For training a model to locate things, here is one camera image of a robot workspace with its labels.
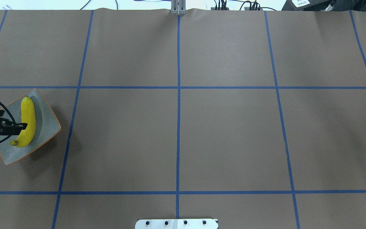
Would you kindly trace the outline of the aluminium frame post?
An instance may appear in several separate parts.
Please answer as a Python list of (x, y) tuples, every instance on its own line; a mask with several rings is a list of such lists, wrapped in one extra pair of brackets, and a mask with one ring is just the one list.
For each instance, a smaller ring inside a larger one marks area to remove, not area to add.
[(176, 16), (185, 15), (187, 13), (186, 2), (186, 0), (171, 0), (171, 14)]

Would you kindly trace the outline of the grey square plate orange rim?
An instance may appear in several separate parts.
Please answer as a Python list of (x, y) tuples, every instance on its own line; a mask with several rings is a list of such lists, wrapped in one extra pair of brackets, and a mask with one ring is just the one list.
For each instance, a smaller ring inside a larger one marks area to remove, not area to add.
[(16, 125), (22, 127), (9, 139), (0, 142), (0, 156), (6, 165), (30, 155), (61, 131), (56, 114), (37, 88), (5, 107)]

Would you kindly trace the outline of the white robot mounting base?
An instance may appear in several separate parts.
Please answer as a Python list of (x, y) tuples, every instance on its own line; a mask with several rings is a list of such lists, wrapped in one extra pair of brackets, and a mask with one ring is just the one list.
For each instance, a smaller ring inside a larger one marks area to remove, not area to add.
[(217, 219), (142, 219), (135, 229), (218, 229)]

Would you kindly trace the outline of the yellow banana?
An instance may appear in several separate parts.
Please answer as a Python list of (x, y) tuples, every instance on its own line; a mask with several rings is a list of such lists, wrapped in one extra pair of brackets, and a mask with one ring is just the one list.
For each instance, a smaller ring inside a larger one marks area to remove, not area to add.
[(18, 148), (28, 146), (36, 132), (36, 112), (30, 97), (24, 97), (21, 101), (21, 121), (28, 124), (27, 128), (15, 140), (10, 141), (10, 145)]

